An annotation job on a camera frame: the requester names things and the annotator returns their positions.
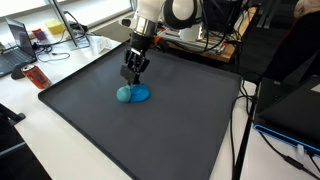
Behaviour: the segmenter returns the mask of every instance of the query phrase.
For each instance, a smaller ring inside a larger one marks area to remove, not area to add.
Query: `blue play dough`
[[[131,98],[129,102],[142,102],[150,97],[150,91],[144,83],[131,87]]]
[[[130,86],[124,86],[118,89],[117,91],[117,99],[120,102],[127,103],[131,98],[131,90]]]

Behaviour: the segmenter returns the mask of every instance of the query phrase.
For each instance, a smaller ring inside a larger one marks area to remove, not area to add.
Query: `black tray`
[[[209,179],[240,76],[149,50],[140,80],[151,97],[120,103],[122,44],[39,93],[133,179]]]

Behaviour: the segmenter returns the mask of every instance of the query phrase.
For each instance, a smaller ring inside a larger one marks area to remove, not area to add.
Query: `blue ball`
[[[117,99],[120,102],[127,103],[131,98],[130,86],[124,86],[118,89],[117,91]]]

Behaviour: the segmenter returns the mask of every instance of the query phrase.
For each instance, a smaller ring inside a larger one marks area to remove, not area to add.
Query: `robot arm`
[[[128,85],[140,83],[140,74],[150,62],[145,53],[153,43],[160,16],[170,28],[190,29],[201,22],[201,14],[200,0],[138,0],[134,18],[119,22],[133,29],[131,47],[125,51],[124,65],[120,72]]]

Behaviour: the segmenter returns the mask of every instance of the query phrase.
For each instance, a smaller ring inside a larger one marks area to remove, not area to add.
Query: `floor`
[[[256,0],[253,2],[259,3],[263,1]],[[285,36],[293,22],[292,12],[294,5],[295,1],[283,0],[276,11],[270,29],[257,28],[256,23],[259,16],[256,17],[256,21],[251,24],[244,36],[244,46],[239,66],[240,73],[249,71],[262,73],[264,71],[265,67],[272,59],[276,48],[279,46],[281,39]],[[97,34],[108,36],[108,33],[111,33],[115,40],[120,38],[119,41],[125,41],[125,39],[123,39],[124,36],[119,33],[119,26],[116,24],[108,27],[105,32],[99,31]],[[127,35],[128,31],[123,30],[123,33]],[[296,84],[299,81],[299,77],[301,76],[301,73],[303,73],[306,65],[290,75],[285,81],[290,84]],[[214,63],[214,66],[223,67],[220,63]],[[255,81],[256,76],[251,74],[250,76],[247,76],[246,79],[249,81]],[[11,127],[3,129],[3,126],[0,127],[2,127],[2,129],[0,129],[0,152],[15,143],[23,141],[14,128]],[[28,147],[22,148],[4,159],[0,159],[0,169],[1,180],[50,179]]]

